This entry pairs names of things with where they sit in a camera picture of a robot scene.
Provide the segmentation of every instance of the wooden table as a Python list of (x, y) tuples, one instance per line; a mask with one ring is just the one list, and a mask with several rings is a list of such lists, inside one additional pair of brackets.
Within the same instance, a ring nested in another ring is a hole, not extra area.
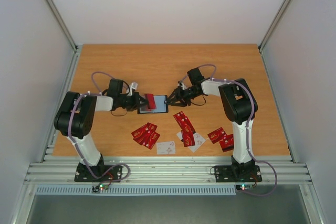
[[(128, 83), (136, 81), (141, 94), (169, 95), (188, 70), (205, 63), (217, 65), (216, 78), (244, 78), (247, 81), (259, 107), (253, 125), (254, 153), (288, 155), (286, 139), (257, 45), (84, 45), (71, 90), (96, 92), (91, 73), (100, 70)], [(205, 77), (209, 77), (212, 71), (212, 67), (201, 69)], [(108, 77), (97, 74), (95, 79), (102, 90), (108, 87)], [(203, 99), (199, 97), (194, 102), (202, 103)], [(138, 115), (134, 111), (115, 117), (110, 112), (96, 112), (91, 133), (97, 149), (105, 156), (156, 156), (156, 147), (149, 150), (132, 139), (131, 132), (147, 122), (158, 125), (157, 132), (161, 135), (158, 142), (175, 141), (175, 155), (232, 154), (232, 151), (223, 153), (219, 143), (212, 144), (210, 140), (206, 140), (195, 153), (183, 147), (176, 136), (180, 127), (173, 118), (173, 114), (181, 110), (205, 138), (219, 127), (223, 127), (228, 134), (233, 132), (220, 98), (210, 95), (206, 97), (204, 106), (170, 106), (169, 113)], [(122, 114), (123, 111), (118, 109), (114, 113)], [(70, 142), (58, 134), (53, 155), (73, 156), (76, 152)]]

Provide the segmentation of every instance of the metal vent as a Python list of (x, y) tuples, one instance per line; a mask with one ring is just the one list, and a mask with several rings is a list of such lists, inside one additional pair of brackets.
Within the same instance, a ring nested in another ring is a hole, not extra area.
[(38, 195), (106, 195), (106, 196), (150, 196), (150, 195), (236, 195), (232, 185), (195, 186), (137, 186), (112, 185), (108, 190), (94, 193), (88, 185), (39, 185)]

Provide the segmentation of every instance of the white card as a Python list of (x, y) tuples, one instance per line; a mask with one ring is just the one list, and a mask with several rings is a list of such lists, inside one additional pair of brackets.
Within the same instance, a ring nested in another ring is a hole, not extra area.
[[(182, 140), (182, 132), (178, 132), (177, 137)], [(205, 142), (204, 137), (202, 137), (200, 134), (197, 132), (194, 133), (194, 140), (195, 140), (195, 145), (188, 147), (192, 152), (196, 152), (198, 148)]]
[(157, 154), (175, 154), (175, 142), (163, 142), (163, 143), (156, 143), (156, 153)]

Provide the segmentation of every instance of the purple cable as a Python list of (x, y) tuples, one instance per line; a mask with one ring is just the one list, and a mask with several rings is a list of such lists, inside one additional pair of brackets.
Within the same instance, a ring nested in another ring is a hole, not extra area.
[(97, 90), (99, 91), (99, 93), (101, 94), (102, 91), (100, 90), (98, 84), (96, 83), (96, 81), (95, 81), (94, 78), (93, 78), (94, 75), (95, 75), (96, 73), (105, 74), (106, 76), (110, 77), (111, 79), (114, 79), (114, 77), (113, 77), (112, 75), (110, 75), (109, 73), (106, 73), (106, 72), (103, 72), (103, 71), (95, 71), (95, 72), (93, 72), (93, 73), (91, 74), (91, 80), (92, 80), (93, 84), (96, 86), (96, 88), (97, 88)]
[(112, 182), (120, 182), (120, 181), (126, 179), (127, 177), (129, 177), (130, 174), (131, 174), (131, 169), (130, 169), (130, 167), (129, 167), (127, 164), (115, 164), (115, 165), (111, 166), (109, 169), (107, 169), (107, 170), (103, 173), (103, 175), (101, 175), (100, 177), (96, 176), (96, 175), (93, 173), (93, 171), (91, 170), (90, 165), (89, 165), (89, 163), (87, 162), (86, 158), (83, 156), (83, 153), (81, 152), (80, 148), (78, 147), (78, 143), (77, 143), (77, 141), (76, 141), (76, 140), (72, 137), (72, 135), (71, 135), (72, 121), (74, 120), (75, 112), (76, 112), (76, 110), (77, 110), (77, 107), (78, 107), (78, 105), (79, 105), (80, 100), (81, 100), (84, 96), (86, 96), (86, 95), (89, 95), (89, 93), (81, 94), (81, 95), (77, 98), (77, 101), (75, 102), (75, 104), (73, 105), (73, 109), (72, 109), (72, 112), (71, 112), (71, 115), (70, 115), (70, 119), (69, 119), (69, 126), (68, 126), (68, 135), (69, 135), (69, 138), (70, 138), (70, 140), (73, 142), (73, 144), (74, 144), (74, 146), (75, 146), (75, 149), (76, 149), (78, 155), (79, 155), (80, 158), (84, 161), (84, 163), (85, 163), (87, 169), (89, 170), (90, 174), (91, 174), (94, 178), (96, 178), (96, 179), (102, 178), (104, 175), (106, 175), (106, 173), (108, 173), (111, 169), (113, 169), (113, 168), (116, 167), (116, 166), (121, 165), (121, 166), (126, 167), (126, 169), (127, 169), (127, 174), (126, 174), (124, 177), (122, 177), (122, 178), (120, 178), (120, 179), (114, 179), (114, 180), (112, 180)]
[(267, 164), (269, 167), (271, 167), (271, 169), (273, 170), (274, 172), (274, 176), (275, 176), (275, 184), (274, 184), (274, 187), (273, 189), (266, 193), (266, 194), (254, 194), (254, 193), (250, 193), (249, 191), (242, 191), (243, 193), (246, 193), (246, 194), (250, 194), (250, 195), (253, 195), (253, 196), (269, 196), (271, 195), (274, 190), (277, 188), (277, 185), (278, 185), (278, 176), (277, 176), (277, 172), (275, 171), (274, 167), (267, 161), (265, 160), (256, 160), (256, 158), (252, 155), (252, 153), (250, 152), (250, 146), (249, 146), (249, 141), (248, 141), (248, 138), (249, 138), (249, 130), (248, 130), (248, 126), (249, 126), (249, 122), (251, 121), (252, 119), (252, 116), (254, 114), (254, 103), (253, 103), (253, 98), (252, 98), (252, 95), (251, 93), (248, 91), (248, 89), (242, 85), (241, 83), (237, 82), (237, 81), (230, 81), (230, 80), (218, 80), (218, 79), (212, 79), (213, 81), (224, 81), (225, 83), (234, 83), (238, 86), (240, 86), (248, 95), (248, 98), (250, 99), (250, 102), (251, 102), (251, 114), (250, 116), (248, 117), (247, 121), (246, 121), (246, 146), (247, 146), (247, 152), (248, 154), (250, 155), (250, 157), (256, 162), (256, 163), (264, 163), (264, 164)]
[[(216, 67), (216, 65), (214, 65), (214, 64), (203, 64), (203, 65), (198, 66), (197, 68), (206, 67), (206, 66), (210, 66), (210, 67), (214, 67), (214, 68), (215, 68), (214, 71), (212, 72), (211, 76), (210, 76), (210, 79), (211, 79), (211, 78), (214, 77), (214, 75), (215, 75), (215, 73), (216, 73), (216, 71), (217, 71), (217, 67)], [(186, 74), (186, 75), (181, 79), (180, 82), (183, 82), (187, 77), (188, 77), (188, 74)]]

